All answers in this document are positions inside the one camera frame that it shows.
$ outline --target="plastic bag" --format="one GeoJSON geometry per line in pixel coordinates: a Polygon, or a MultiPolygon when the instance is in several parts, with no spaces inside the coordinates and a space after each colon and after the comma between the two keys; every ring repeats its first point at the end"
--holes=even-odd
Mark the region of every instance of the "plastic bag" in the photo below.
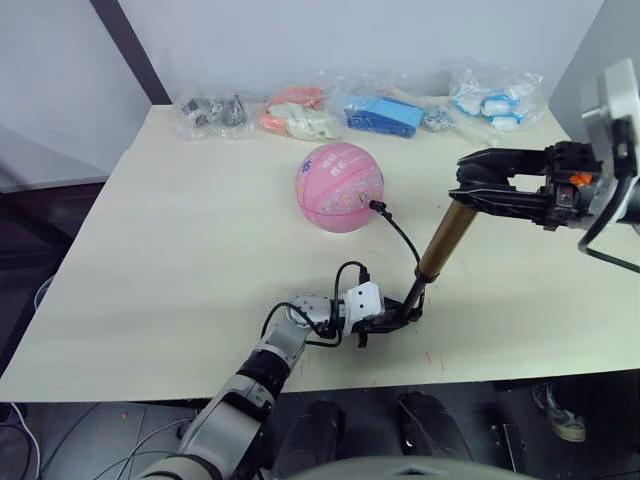
{"type": "Polygon", "coordinates": [[[173,125],[183,138],[253,137],[256,105],[261,105],[263,98],[221,89],[202,92],[185,93],[173,105],[173,125]]]}
{"type": "Polygon", "coordinates": [[[466,115],[451,104],[449,97],[417,96],[398,87],[391,87],[389,95],[421,107],[424,110],[422,125],[430,132],[453,131],[473,143],[483,143],[489,147],[495,147],[498,143],[498,132],[493,127],[468,121],[466,115]]]}
{"type": "Polygon", "coordinates": [[[413,137],[422,122],[422,108],[390,95],[391,76],[361,75],[343,81],[347,125],[358,130],[413,137]]]}
{"type": "Polygon", "coordinates": [[[260,123],[270,132],[300,140],[339,139],[347,122],[335,77],[321,73],[283,87],[267,101],[260,123]]]}
{"type": "Polygon", "coordinates": [[[542,117],[544,90],[540,75],[472,63],[456,68],[449,84],[452,104],[467,119],[504,132],[527,128],[542,117]]]}

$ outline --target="wire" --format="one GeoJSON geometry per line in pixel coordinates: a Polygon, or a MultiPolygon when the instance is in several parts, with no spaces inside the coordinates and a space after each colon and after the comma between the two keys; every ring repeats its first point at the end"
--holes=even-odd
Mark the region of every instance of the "wire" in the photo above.
{"type": "Polygon", "coordinates": [[[62,447],[62,444],[67,441],[67,438],[69,438],[69,435],[71,435],[71,432],[73,432],[78,427],[78,425],[80,425],[80,422],[82,422],[82,420],[84,420],[91,412],[93,412],[98,405],[100,405],[100,403],[94,403],[91,407],[89,407],[89,409],[86,412],[84,412],[82,415],[80,415],[80,417],[75,421],[75,423],[71,425],[71,428],[67,430],[67,433],[65,433],[64,436],[62,437],[62,440],[58,442],[58,445],[56,445],[56,448],[53,449],[53,452],[51,452],[51,455],[49,455],[49,458],[47,459],[47,461],[43,463],[42,470],[40,471],[41,477],[44,477],[44,474],[47,473],[47,470],[51,466],[51,462],[53,461],[54,457],[58,453],[58,450],[60,450],[60,447],[62,447]]]}
{"type": "MultiPolygon", "coordinates": [[[[391,215],[391,212],[387,211],[387,205],[384,202],[376,202],[375,200],[372,200],[369,203],[369,208],[371,208],[372,210],[375,210],[380,215],[382,215],[384,219],[387,222],[389,222],[389,225],[391,225],[393,229],[396,232],[398,232],[398,235],[402,237],[402,239],[405,241],[405,243],[409,247],[409,250],[411,250],[411,253],[413,254],[413,258],[416,260],[416,264],[420,265],[420,255],[418,254],[418,251],[416,250],[415,245],[413,244],[411,239],[407,236],[407,234],[404,233],[404,231],[400,228],[400,225],[398,225],[393,220],[393,218],[391,218],[392,215],[391,215]]],[[[422,307],[424,306],[424,295],[425,293],[423,289],[422,293],[420,293],[420,297],[418,298],[418,305],[416,306],[416,310],[418,310],[419,312],[422,312],[422,307]]]]}
{"type": "Polygon", "coordinates": [[[138,451],[138,449],[144,445],[144,443],[149,440],[151,437],[153,437],[154,435],[157,435],[160,432],[164,432],[165,430],[168,430],[171,427],[174,427],[176,425],[180,425],[181,423],[185,423],[185,422],[191,422],[193,421],[193,418],[182,418],[180,420],[175,420],[167,425],[165,425],[164,427],[160,427],[156,430],[154,430],[153,432],[151,432],[149,435],[147,435],[146,437],[144,437],[142,440],[140,440],[135,447],[133,447],[133,449],[131,450],[131,452],[129,452],[129,455],[127,456],[127,458],[125,459],[124,463],[122,464],[122,467],[120,467],[120,471],[118,472],[118,475],[116,475],[116,480],[120,480],[120,477],[122,477],[122,474],[124,473],[124,471],[127,468],[127,465],[129,464],[129,460],[131,460],[134,456],[135,453],[138,451]]]}
{"type": "Polygon", "coordinates": [[[631,187],[633,182],[633,177],[625,176],[618,180],[618,184],[616,185],[616,189],[613,192],[613,196],[609,203],[607,203],[606,207],[602,210],[602,213],[593,224],[587,230],[587,233],[580,239],[578,242],[578,249],[586,253],[587,255],[597,258],[598,260],[602,260],[603,262],[611,263],[618,267],[626,268],[627,270],[631,270],[635,273],[640,273],[640,266],[631,262],[627,262],[626,260],[621,260],[619,258],[613,257],[611,255],[607,255],[606,253],[599,252],[598,250],[594,250],[589,248],[589,244],[604,230],[604,228],[609,224],[613,215],[616,213],[616,210],[620,207],[622,202],[624,201],[624,197],[626,195],[627,190],[631,187]]]}
{"type": "Polygon", "coordinates": [[[320,335],[321,333],[320,329],[316,327],[316,325],[311,321],[309,316],[306,313],[304,313],[300,307],[289,302],[279,302],[273,306],[273,308],[267,315],[267,318],[265,319],[264,324],[262,325],[262,332],[260,333],[260,338],[264,337],[264,334],[267,333],[267,326],[269,325],[269,322],[271,321],[271,317],[273,317],[273,314],[276,313],[276,311],[282,307],[288,307],[291,310],[295,311],[298,315],[300,315],[304,319],[305,322],[307,322],[309,327],[311,327],[311,330],[313,330],[313,333],[315,333],[316,335],[320,335]]]}
{"type": "Polygon", "coordinates": [[[29,435],[27,435],[27,432],[25,432],[18,425],[19,424],[14,425],[11,423],[3,423],[3,424],[0,424],[0,427],[11,428],[12,430],[16,430],[17,432],[20,432],[24,437],[24,439],[27,441],[27,459],[22,469],[22,474],[20,475],[20,480],[26,480],[27,473],[29,471],[29,465],[31,464],[31,453],[33,451],[33,447],[31,446],[31,438],[29,437],[29,435]]]}
{"type": "MultiPolygon", "coordinates": [[[[140,455],[146,455],[147,453],[164,453],[165,455],[172,455],[174,452],[166,452],[164,450],[149,450],[148,452],[139,452],[136,453],[133,457],[138,457],[140,455]]],[[[100,477],[102,477],[105,473],[107,473],[109,470],[117,467],[118,465],[120,465],[122,462],[128,460],[129,457],[124,457],[120,460],[118,460],[115,463],[112,463],[111,465],[109,465],[107,468],[105,468],[102,472],[100,472],[98,475],[96,475],[95,477],[93,477],[93,480],[98,480],[100,477]]]]}
{"type": "Polygon", "coordinates": [[[24,428],[24,431],[27,433],[27,435],[31,437],[31,441],[33,442],[33,448],[35,448],[36,450],[36,474],[34,478],[38,480],[40,478],[40,445],[38,445],[38,440],[36,440],[36,436],[33,434],[31,430],[29,430],[29,427],[27,426],[27,422],[24,421],[24,417],[22,416],[22,412],[20,411],[18,406],[12,402],[11,407],[13,407],[13,409],[16,411],[16,415],[18,415],[18,419],[22,424],[22,428],[24,428]]]}
{"type": "Polygon", "coordinates": [[[307,345],[313,345],[316,347],[327,347],[327,348],[336,348],[339,347],[342,344],[342,330],[344,328],[344,325],[340,325],[339,323],[339,319],[340,319],[340,304],[338,303],[338,291],[340,290],[340,275],[342,275],[342,271],[349,267],[349,266],[355,266],[360,268],[360,283],[364,283],[365,281],[368,281],[369,279],[369,274],[367,272],[367,267],[364,266],[364,264],[356,261],[356,260],[349,260],[348,262],[343,263],[342,265],[340,265],[340,268],[338,268],[338,271],[336,272],[336,279],[335,282],[333,284],[333,306],[331,309],[331,321],[333,323],[333,325],[335,325],[336,327],[336,333],[337,333],[337,340],[333,343],[329,343],[329,342],[315,342],[315,341],[307,341],[305,342],[305,344],[307,345]]]}

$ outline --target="blue object in plastic bag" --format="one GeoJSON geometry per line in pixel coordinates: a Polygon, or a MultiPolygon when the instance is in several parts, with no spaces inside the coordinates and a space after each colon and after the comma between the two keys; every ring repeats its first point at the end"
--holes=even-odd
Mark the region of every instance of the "blue object in plastic bag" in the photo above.
{"type": "Polygon", "coordinates": [[[353,96],[344,101],[351,128],[410,138],[416,134],[424,112],[389,97],[353,96]]]}

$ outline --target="gray wall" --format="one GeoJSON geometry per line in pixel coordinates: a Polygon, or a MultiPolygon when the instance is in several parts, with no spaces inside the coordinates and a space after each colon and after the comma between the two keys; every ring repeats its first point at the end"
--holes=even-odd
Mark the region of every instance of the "gray wall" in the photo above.
{"type": "Polygon", "coordinates": [[[149,106],[88,1],[0,2],[0,189],[106,177],[149,106]]]}
{"type": "Polygon", "coordinates": [[[602,0],[121,0],[175,98],[191,82],[270,93],[300,73],[426,75],[470,56],[560,79],[602,0]]]}
{"type": "Polygon", "coordinates": [[[605,0],[551,96],[551,111],[571,139],[588,141],[580,118],[582,85],[626,57],[631,57],[640,78],[640,1],[605,0]]]}

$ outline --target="white table surface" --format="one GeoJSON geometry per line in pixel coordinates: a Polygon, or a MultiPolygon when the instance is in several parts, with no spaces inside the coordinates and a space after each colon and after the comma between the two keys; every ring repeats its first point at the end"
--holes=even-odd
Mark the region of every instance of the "white table surface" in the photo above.
{"type": "MultiPolygon", "coordinates": [[[[566,135],[548,114],[499,146],[566,135]]],[[[351,130],[385,176],[394,219],[423,251],[455,187],[456,160],[484,148],[449,132],[410,140],[351,130]]],[[[296,205],[317,144],[259,132],[179,140],[153,107],[100,193],[0,379],[2,401],[208,397],[257,342],[270,307],[329,295],[337,267],[365,262],[387,296],[412,283],[411,255],[382,218],[328,234],[296,205]]],[[[640,367],[640,276],[588,258],[582,232],[478,215],[423,318],[358,349],[309,347],[288,391],[554,376],[640,367]]],[[[638,259],[631,228],[599,245],[638,259]]],[[[354,277],[346,275],[343,290],[354,277]]]]}

